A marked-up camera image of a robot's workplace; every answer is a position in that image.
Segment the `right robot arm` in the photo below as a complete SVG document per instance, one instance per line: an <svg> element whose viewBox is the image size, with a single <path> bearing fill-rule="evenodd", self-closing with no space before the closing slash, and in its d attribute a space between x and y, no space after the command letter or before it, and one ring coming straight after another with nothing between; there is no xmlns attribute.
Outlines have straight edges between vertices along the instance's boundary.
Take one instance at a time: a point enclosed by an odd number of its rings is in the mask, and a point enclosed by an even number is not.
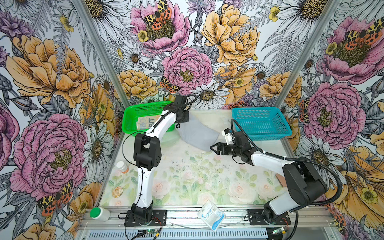
<svg viewBox="0 0 384 240"><path fill-rule="evenodd" d="M226 129L222 135L226 141L210 147L215 154L240 157L248 165L268 169L285 178L285 192L264 204L262 215L266 223L272 224L286 212L309 206L326 192L326 183L306 158L292 159L261 151L243 132Z"/></svg>

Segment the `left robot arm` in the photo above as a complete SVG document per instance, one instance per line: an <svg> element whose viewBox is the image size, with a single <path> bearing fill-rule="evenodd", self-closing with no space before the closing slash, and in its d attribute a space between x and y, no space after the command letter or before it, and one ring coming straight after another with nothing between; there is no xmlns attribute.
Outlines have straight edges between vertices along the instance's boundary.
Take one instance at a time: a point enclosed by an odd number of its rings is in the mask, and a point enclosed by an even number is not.
<svg viewBox="0 0 384 240"><path fill-rule="evenodd" d="M138 167L138 192L131 207L134 222L148 225L153 218L152 187L154 171L162 158L161 139L174 124L189 121L192 102L185 96L176 96L174 102L164 106L160 117L147 131L137 133L134 141L133 160Z"/></svg>

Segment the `plain grey towel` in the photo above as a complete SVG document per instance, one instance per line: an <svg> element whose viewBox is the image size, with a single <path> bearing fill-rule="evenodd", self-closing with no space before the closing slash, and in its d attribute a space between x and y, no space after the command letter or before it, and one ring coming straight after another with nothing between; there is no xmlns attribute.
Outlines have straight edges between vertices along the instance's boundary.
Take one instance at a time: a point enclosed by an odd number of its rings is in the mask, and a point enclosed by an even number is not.
<svg viewBox="0 0 384 240"><path fill-rule="evenodd" d="M190 116L188 122L180 123L177 131L184 142L205 152L211 151L219 137L219 132L206 127L194 116Z"/></svg>

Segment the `grey patterned towel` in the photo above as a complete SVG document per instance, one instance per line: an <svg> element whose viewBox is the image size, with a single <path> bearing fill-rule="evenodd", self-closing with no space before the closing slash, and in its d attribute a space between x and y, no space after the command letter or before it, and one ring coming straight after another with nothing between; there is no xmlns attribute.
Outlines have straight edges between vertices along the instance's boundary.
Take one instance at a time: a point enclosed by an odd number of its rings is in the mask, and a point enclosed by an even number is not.
<svg viewBox="0 0 384 240"><path fill-rule="evenodd" d="M138 117L137 130L150 129L160 117L161 115Z"/></svg>

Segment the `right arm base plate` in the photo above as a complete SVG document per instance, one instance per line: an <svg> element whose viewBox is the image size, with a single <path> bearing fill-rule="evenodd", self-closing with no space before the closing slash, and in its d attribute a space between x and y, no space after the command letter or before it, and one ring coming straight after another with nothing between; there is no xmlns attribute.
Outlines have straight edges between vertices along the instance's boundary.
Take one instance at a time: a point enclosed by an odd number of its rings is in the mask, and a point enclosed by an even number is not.
<svg viewBox="0 0 384 240"><path fill-rule="evenodd" d="M290 216L287 212L282 215L276 215L274 212L264 209L248 209L245 220L247 220L251 226L291 224Z"/></svg>

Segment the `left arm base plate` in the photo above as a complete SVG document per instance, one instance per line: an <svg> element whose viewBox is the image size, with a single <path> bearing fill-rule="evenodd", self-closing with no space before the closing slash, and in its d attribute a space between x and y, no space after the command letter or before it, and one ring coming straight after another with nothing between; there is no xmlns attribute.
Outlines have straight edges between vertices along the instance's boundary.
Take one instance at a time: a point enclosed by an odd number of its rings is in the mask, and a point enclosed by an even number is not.
<svg viewBox="0 0 384 240"><path fill-rule="evenodd" d="M167 223L167 210L152 210L149 217L140 217L135 215L131 210L127 211L125 217L125 227L165 227Z"/></svg>

